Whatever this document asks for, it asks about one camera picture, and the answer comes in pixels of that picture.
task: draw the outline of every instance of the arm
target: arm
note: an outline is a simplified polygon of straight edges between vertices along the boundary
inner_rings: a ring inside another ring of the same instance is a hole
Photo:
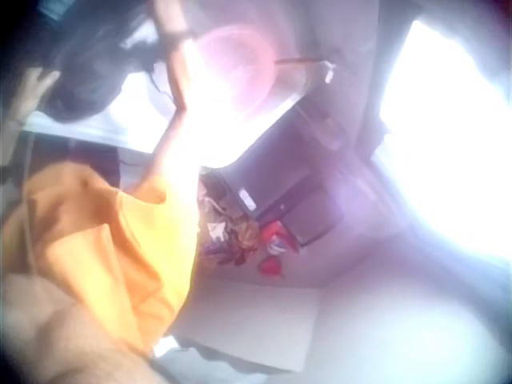
[[[16,141],[23,130],[25,121],[35,111],[42,96],[57,81],[60,72],[51,72],[40,78],[42,68],[29,68],[23,75],[22,82],[6,119],[2,119],[0,130],[0,166],[6,166],[12,158]]]
[[[154,151],[145,178],[164,177],[175,193],[188,202],[196,200],[199,175],[196,127],[190,123],[191,67],[195,46],[184,37],[188,26],[179,0],[154,0],[154,12],[162,38],[181,36],[175,45],[166,44],[166,63],[176,112]]]

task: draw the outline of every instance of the person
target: person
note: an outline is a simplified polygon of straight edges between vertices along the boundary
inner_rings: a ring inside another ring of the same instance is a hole
[[[88,166],[53,164],[25,180],[22,203],[2,228],[2,336],[40,382],[158,381],[145,358],[189,291],[198,230],[196,52],[180,0],[154,0],[154,16],[176,112],[140,183],[128,194]],[[2,165],[57,78],[27,72],[0,133]]]

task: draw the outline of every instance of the yellow fabric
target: yellow fabric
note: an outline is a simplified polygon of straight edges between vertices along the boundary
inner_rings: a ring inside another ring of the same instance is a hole
[[[26,205],[2,229],[4,269],[28,268],[55,282],[117,340],[149,353],[189,290],[197,207],[162,178],[126,194],[69,162],[33,176],[23,193]]]

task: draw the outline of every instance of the wall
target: wall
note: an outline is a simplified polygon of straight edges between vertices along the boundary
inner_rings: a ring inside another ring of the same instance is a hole
[[[304,371],[268,383],[504,382],[510,356],[449,286],[381,251],[323,291]]]
[[[205,279],[194,284],[171,332],[250,362],[300,371],[318,293]]]

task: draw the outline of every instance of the white label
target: white label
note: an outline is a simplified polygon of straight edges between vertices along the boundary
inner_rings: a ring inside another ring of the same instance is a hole
[[[240,191],[238,192],[238,196],[240,196],[240,199],[244,202],[246,207],[249,208],[249,210],[255,210],[256,209],[256,203],[251,198],[251,196],[249,196],[249,194],[247,193],[246,190],[241,188]]]

